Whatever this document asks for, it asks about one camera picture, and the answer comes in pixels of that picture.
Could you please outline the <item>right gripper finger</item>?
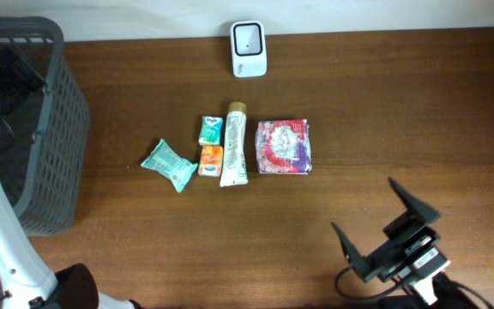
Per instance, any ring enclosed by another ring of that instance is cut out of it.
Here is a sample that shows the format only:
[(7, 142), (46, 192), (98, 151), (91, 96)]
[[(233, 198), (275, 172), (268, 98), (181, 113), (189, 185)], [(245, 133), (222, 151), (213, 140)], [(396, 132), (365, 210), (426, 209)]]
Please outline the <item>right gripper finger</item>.
[(357, 248), (352, 244), (349, 238), (342, 232), (339, 226), (332, 222), (332, 228), (335, 230), (343, 251), (343, 254), (347, 260), (347, 262), (354, 269), (363, 269), (365, 267), (365, 260), (362, 255), (359, 253)]
[(403, 202), (406, 209), (419, 220), (423, 221), (425, 224), (432, 224), (441, 217), (441, 214), (437, 210), (432, 208), (428, 203), (413, 196), (395, 179), (388, 178), (388, 181), (392, 190)]

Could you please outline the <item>red purple white packet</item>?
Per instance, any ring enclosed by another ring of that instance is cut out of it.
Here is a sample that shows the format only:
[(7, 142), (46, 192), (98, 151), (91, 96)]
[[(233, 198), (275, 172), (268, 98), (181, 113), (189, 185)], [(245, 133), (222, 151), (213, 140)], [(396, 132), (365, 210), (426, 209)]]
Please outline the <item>red purple white packet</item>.
[(261, 174), (306, 175), (312, 169), (308, 121), (261, 121), (255, 134), (256, 165)]

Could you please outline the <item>white tube with brown cap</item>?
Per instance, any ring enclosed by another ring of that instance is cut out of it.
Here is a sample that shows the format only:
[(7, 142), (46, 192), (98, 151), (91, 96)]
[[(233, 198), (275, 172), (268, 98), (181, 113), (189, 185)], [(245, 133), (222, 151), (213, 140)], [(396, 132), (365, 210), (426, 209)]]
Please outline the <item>white tube with brown cap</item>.
[(244, 135), (247, 107), (243, 102), (233, 102), (226, 115), (224, 157), (220, 186), (247, 185), (248, 176), (244, 156)]

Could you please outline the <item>teal wet wipes pack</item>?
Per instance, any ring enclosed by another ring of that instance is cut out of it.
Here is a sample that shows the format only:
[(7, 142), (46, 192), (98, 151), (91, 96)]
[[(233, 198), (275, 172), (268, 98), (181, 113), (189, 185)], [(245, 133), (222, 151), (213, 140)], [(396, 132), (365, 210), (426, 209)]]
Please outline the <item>teal wet wipes pack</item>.
[(164, 139), (160, 139), (141, 167), (155, 171), (169, 179), (175, 190), (181, 193), (189, 183), (198, 164), (177, 155)]

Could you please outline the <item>orange small tissue pack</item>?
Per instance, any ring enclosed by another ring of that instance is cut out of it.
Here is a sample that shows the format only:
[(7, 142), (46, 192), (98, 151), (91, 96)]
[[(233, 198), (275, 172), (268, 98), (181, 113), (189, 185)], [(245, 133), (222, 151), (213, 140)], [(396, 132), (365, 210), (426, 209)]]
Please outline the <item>orange small tissue pack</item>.
[(221, 146), (203, 146), (198, 174), (206, 177), (219, 177), (221, 175), (224, 149)]

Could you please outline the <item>teal small tissue pack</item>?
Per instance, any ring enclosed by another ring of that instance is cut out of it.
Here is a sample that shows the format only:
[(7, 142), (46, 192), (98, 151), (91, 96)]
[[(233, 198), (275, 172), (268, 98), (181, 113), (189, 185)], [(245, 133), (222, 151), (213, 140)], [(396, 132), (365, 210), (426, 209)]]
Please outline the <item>teal small tissue pack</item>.
[(219, 146), (223, 123), (223, 118), (202, 116), (199, 144), (201, 146)]

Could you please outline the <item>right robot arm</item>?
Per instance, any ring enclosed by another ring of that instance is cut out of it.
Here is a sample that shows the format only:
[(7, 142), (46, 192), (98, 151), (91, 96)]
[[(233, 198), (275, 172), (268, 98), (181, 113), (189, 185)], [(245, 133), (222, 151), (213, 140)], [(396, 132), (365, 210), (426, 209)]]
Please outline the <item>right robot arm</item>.
[[(475, 308), (472, 294), (487, 308), (493, 305), (473, 289), (449, 279), (450, 260), (438, 249), (438, 233), (430, 227), (441, 214), (390, 178), (389, 184), (406, 211), (383, 232), (388, 240), (367, 256), (362, 255), (336, 223), (332, 224), (348, 266), (334, 279), (342, 298), (375, 308)], [(340, 279), (355, 272), (363, 282), (378, 278), (394, 286), (372, 296), (355, 296), (340, 288)]]

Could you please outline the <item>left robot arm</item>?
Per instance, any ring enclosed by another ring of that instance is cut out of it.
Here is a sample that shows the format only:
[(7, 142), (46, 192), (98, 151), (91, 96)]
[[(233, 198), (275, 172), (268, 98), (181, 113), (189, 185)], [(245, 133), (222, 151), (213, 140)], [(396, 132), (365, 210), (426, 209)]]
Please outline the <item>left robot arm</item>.
[(134, 308), (101, 293), (85, 264), (52, 270), (29, 241), (75, 218), (89, 118), (65, 84), (56, 64), (41, 75), (0, 43), (0, 308)]

